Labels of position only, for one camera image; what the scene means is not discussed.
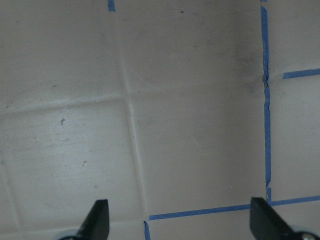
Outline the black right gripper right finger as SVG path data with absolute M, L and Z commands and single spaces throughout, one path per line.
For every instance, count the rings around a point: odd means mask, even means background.
M 293 230 L 261 197 L 250 200 L 249 228 L 256 240 L 318 240 L 317 234 Z

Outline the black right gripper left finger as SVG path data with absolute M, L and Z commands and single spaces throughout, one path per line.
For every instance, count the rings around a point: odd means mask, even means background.
M 85 220 L 75 234 L 59 238 L 60 240 L 107 240 L 110 234 L 109 202 L 96 200 Z

